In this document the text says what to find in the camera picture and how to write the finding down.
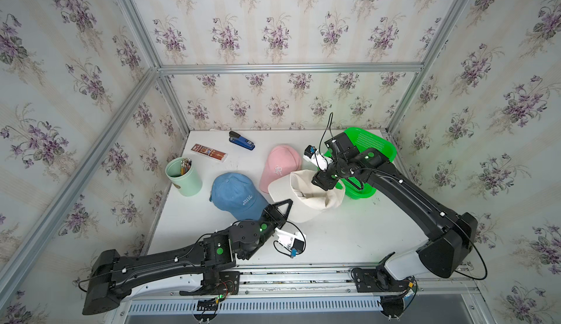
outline black cable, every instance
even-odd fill
[[[470,244],[471,244],[471,245],[473,246],[473,248],[475,249],[475,252],[477,252],[477,255],[479,256],[479,258],[480,258],[480,260],[481,260],[481,263],[483,263],[483,268],[485,269],[485,275],[483,275],[482,278],[474,278],[474,277],[471,276],[471,275],[467,275],[467,274],[464,274],[464,273],[458,272],[458,271],[454,271],[454,272],[456,272],[456,273],[458,273],[458,274],[461,274],[461,275],[463,275],[463,276],[466,276],[466,277],[468,277],[468,278],[470,278],[470,279],[473,279],[473,280],[484,280],[485,278],[487,278],[487,274],[488,274],[488,271],[487,271],[487,264],[485,264],[485,261],[483,260],[483,257],[481,256],[481,253],[479,253],[479,250],[477,249],[477,246],[475,245],[475,243],[474,243],[473,241],[471,241],[470,237],[467,236],[466,232],[465,232],[462,228],[460,228],[458,224],[456,224],[456,222],[454,222],[453,220],[451,220],[451,219],[448,217],[448,215],[445,214],[444,216],[445,216],[450,222],[454,223],[454,225],[456,225],[456,226],[458,227],[458,229],[460,229],[460,231],[462,232],[462,234],[464,234],[464,236],[466,236],[467,240],[470,242]]]
[[[327,128],[329,128],[329,131],[331,131],[331,122],[333,121],[333,112],[331,112],[329,114],[329,118],[327,119],[327,125],[325,126],[325,130],[323,131],[323,135],[321,136],[321,139],[319,140],[319,145],[318,145],[318,152],[319,155],[321,156],[321,143],[323,142],[323,137],[325,136],[326,132],[327,132]],[[315,156],[316,157],[316,163],[318,164],[318,168],[319,168],[319,162],[318,162],[318,155]],[[325,168],[325,170],[319,168],[320,171],[325,172],[327,171],[327,168]]]
[[[403,309],[403,312],[401,312],[401,315],[399,316],[401,318],[401,316],[403,315],[403,313],[405,313],[405,311],[407,310],[407,308],[409,308],[409,306],[411,305],[411,303],[413,303],[413,300],[415,299],[415,296],[417,296],[417,292],[419,291],[419,285],[417,283],[417,279],[415,277],[413,277],[413,280],[415,281],[415,292],[413,292],[413,298],[411,298],[411,301],[409,301],[409,303],[407,304],[407,306],[405,306],[405,308]]]
[[[302,254],[302,253],[304,253],[304,251],[306,250],[306,237],[304,236],[304,233],[303,233],[302,230],[300,230],[300,228],[298,228],[298,227],[296,226],[296,224],[294,224],[293,222],[290,222],[290,221],[286,221],[286,222],[292,224],[296,229],[298,229],[298,231],[300,232],[300,235],[302,235],[302,238],[304,239],[304,246],[302,247],[302,252],[299,252],[299,253],[297,253],[297,254]],[[275,243],[278,243],[278,244],[280,244],[280,243],[279,243],[277,240],[273,241],[273,247],[275,247],[275,250],[277,250],[278,253],[282,253],[282,254],[284,254],[285,256],[291,257],[291,254],[287,254],[287,253],[284,253],[284,252],[278,250],[278,249],[277,249],[277,245],[276,245]]]

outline vent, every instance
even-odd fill
[[[130,316],[155,314],[198,314],[198,299],[133,300]],[[218,313],[298,313],[298,312],[368,312],[381,311],[380,297],[298,297],[298,298],[228,298]]]

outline white baseball cap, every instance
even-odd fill
[[[295,171],[269,185],[269,194],[273,201],[292,200],[292,208],[288,215],[292,222],[309,221],[327,209],[339,207],[343,201],[344,184],[338,184],[342,186],[341,189],[324,191],[312,184],[314,174],[316,172],[312,170]]]

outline plastic basket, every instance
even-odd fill
[[[384,140],[371,132],[353,127],[346,129],[344,133],[347,134],[351,142],[359,149],[360,152],[373,147],[382,152],[390,162],[393,162],[393,159],[396,158],[396,147],[391,142]],[[327,152],[325,156],[331,157],[331,152]],[[360,182],[355,178],[350,178],[350,180],[357,186],[360,186]],[[376,189],[368,184],[364,184],[364,188],[359,190],[352,186],[347,180],[342,179],[341,181],[345,184],[345,194],[355,200],[368,198],[376,192]]]

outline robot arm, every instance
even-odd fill
[[[333,162],[315,174],[313,184],[324,190],[335,187],[340,179],[346,179],[359,190],[369,184],[410,216],[428,238],[426,244],[414,250],[386,257],[381,264],[383,268],[379,267],[385,276],[380,276],[391,282],[430,271],[449,278],[472,249],[477,220],[469,213],[460,216],[431,198],[375,148],[360,152],[345,133],[329,139],[325,145],[332,151]],[[315,150],[308,148],[305,155],[310,151]],[[360,186],[350,180],[352,177]],[[381,285],[382,290],[390,286],[384,282]]]
[[[283,215],[278,207],[285,204],[288,207]],[[145,293],[141,291],[145,284],[151,283],[150,287],[162,290],[169,283],[164,280],[185,274],[202,274],[200,286],[195,286],[198,290],[190,294],[213,293],[221,283],[219,272],[235,267],[236,256],[251,258],[273,236],[276,228],[284,226],[291,207],[292,200],[270,204],[259,221],[240,221],[177,250],[140,257],[120,256],[114,249],[103,251],[92,267],[82,314],[110,311],[132,293]],[[176,287],[186,285],[180,281],[176,283]]]

